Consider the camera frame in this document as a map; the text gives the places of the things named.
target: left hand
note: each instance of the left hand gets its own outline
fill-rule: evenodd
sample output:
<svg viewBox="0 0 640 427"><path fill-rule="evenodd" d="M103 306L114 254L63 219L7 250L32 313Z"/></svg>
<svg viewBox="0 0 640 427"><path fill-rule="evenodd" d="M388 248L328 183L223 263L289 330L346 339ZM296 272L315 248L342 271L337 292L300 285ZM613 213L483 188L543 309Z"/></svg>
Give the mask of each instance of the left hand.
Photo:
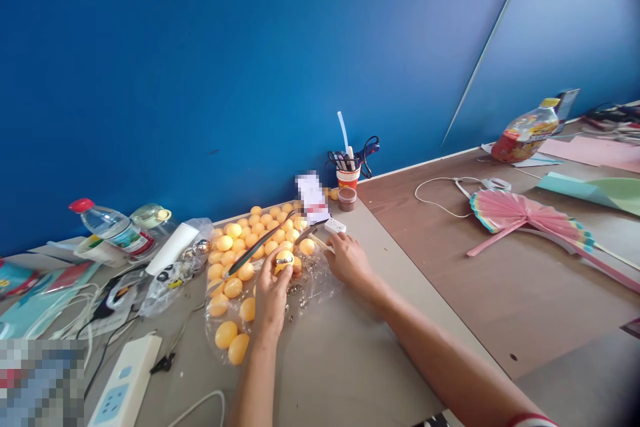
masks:
<svg viewBox="0 0 640 427"><path fill-rule="evenodd" d="M273 275L275 256L282 249L277 248L265 258L255 288L255 334L266 334L278 338L285 323L285 305L287 305L287 286L293 274L291 265Z"/></svg>

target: red bottle cap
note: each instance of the red bottle cap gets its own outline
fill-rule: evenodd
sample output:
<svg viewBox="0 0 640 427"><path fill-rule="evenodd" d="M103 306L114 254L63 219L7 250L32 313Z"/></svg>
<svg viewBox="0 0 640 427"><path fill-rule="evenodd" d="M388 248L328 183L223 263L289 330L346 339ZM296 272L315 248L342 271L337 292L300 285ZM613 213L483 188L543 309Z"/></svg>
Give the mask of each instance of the red bottle cap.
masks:
<svg viewBox="0 0 640 427"><path fill-rule="evenodd" d="M93 203L93 201L89 199L79 199L73 202L69 206L69 208L73 210L76 214L82 214L83 212L86 212L87 210L92 208L94 205L95 203Z"/></svg>

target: paper fan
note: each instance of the paper fan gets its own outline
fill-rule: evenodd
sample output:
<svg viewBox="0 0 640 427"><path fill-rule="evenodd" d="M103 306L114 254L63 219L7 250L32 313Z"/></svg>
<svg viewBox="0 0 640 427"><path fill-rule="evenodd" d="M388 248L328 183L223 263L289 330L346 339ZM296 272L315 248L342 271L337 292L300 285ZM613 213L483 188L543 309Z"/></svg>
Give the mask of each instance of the paper fan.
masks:
<svg viewBox="0 0 640 427"><path fill-rule="evenodd" d="M571 244L578 255L640 294L640 283L590 254L595 245L591 232L585 230L579 222L571 219L566 213L558 212L553 207L528 199L524 195L503 190L480 190L471 196L470 203L478 220L496 235L475 249L469 250L467 252L469 257L476 256L502 237L529 224Z"/></svg>

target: silver bead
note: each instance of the silver bead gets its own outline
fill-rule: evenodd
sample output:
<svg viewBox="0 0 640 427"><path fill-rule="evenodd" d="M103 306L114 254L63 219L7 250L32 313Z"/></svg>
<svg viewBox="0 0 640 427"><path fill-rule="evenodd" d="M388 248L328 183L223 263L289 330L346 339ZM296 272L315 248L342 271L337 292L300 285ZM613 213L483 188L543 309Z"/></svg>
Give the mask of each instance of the silver bead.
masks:
<svg viewBox="0 0 640 427"><path fill-rule="evenodd" d="M197 255L208 254L211 251L211 242L207 239L199 240L194 246L193 249Z"/></svg>
<svg viewBox="0 0 640 427"><path fill-rule="evenodd" d="M195 252L193 251L192 248L186 248L185 251L182 253L182 260L186 260L193 257L195 257Z"/></svg>

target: pink paper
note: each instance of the pink paper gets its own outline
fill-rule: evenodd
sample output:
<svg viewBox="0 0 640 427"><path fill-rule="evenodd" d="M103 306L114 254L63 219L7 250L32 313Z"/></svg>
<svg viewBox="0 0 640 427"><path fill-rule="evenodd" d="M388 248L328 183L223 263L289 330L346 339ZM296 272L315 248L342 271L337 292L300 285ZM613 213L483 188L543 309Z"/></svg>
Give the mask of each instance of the pink paper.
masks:
<svg viewBox="0 0 640 427"><path fill-rule="evenodd" d="M587 165L607 165L640 173L640 147L610 140L574 137L569 142L549 139L539 152Z"/></svg>

